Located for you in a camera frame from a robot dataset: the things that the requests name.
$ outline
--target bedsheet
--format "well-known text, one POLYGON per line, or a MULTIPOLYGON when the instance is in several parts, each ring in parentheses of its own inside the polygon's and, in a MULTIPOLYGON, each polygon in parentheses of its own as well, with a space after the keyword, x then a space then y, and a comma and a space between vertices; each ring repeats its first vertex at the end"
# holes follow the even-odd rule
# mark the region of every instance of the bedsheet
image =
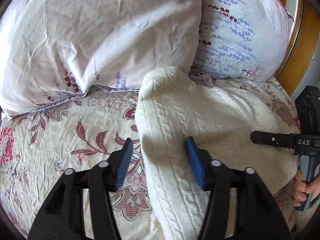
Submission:
MULTIPOLYGON (((192 78, 206 82, 206 77, 192 78)), ((294 104, 275 79, 266 83, 241 79, 210 82, 207 80, 207 85, 237 87, 258 95, 291 132, 299 132, 294 104)), ((119 150, 125 139, 131 137, 134 153, 124 184, 118 192, 110 194, 120 235, 122 239, 164 238, 148 196, 134 121, 137 97, 137 92, 107 93, 93 88, 85 98, 3 121, 0 205, 25 237, 37 211, 66 168, 89 169, 106 160, 109 153, 119 150)), ((275 195, 289 228, 295 224, 291 192, 290 182, 275 195)), ((93 237, 88 200, 85 192, 85 228, 87 236, 93 237)))

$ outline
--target cable knit pattern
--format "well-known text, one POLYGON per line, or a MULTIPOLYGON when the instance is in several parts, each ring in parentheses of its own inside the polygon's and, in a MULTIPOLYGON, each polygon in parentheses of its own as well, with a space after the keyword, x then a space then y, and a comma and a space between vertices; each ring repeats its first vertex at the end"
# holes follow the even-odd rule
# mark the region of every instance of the cable knit pattern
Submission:
POLYGON ((135 119, 150 201, 166 239, 197 239, 208 202, 188 163, 187 136, 230 168, 255 168, 272 194, 297 170, 285 149, 250 141, 254 130, 290 132, 257 96, 236 88, 197 87, 176 67, 145 77, 135 119))

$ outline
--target wooden headboard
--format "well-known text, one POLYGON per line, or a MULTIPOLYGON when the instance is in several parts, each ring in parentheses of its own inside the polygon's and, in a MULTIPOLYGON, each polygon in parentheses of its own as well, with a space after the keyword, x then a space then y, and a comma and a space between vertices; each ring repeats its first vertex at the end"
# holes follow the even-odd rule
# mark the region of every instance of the wooden headboard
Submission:
POLYGON ((275 76, 289 95, 301 81, 317 44, 320 19, 308 0, 298 0, 287 54, 275 76))

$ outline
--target finger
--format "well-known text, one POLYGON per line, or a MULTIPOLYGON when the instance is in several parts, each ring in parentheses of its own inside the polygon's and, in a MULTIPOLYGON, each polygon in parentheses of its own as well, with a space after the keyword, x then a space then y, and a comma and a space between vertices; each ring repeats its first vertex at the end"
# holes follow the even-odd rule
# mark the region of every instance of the finger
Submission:
POLYGON ((295 190, 298 190, 300 192, 306 192, 307 184, 305 182, 302 182, 302 181, 298 182, 295 180, 293 184, 294 184, 295 190))
POLYGON ((303 192, 299 192, 297 190, 293 192, 293 197, 300 202, 306 201, 307 199, 306 194, 304 194, 303 192))
POLYGON ((320 194, 320 187, 316 188, 316 190, 314 191, 311 201, 314 200, 319 194, 320 194))
POLYGON ((310 182, 306 187, 306 193, 309 194, 320 187, 320 176, 316 177, 312 182, 310 182))
POLYGON ((301 179, 302 179, 302 173, 301 171, 298 169, 297 170, 297 174, 294 176, 294 179, 297 181, 297 182, 300 182, 301 179))
POLYGON ((292 205, 294 207, 299 207, 301 205, 301 202, 296 200, 296 199, 294 199, 294 198, 292 198, 292 205))

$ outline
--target pillow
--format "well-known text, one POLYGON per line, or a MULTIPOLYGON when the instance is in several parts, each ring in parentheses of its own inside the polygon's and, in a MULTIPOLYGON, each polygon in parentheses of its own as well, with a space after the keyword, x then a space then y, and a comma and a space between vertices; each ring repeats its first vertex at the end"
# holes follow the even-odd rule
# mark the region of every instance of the pillow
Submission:
POLYGON ((267 81, 286 54, 288 21, 279 0, 202 0, 191 75, 267 81))
POLYGON ((149 71, 188 73, 201 0, 13 0, 0 25, 0 105, 9 115, 138 90, 149 71))

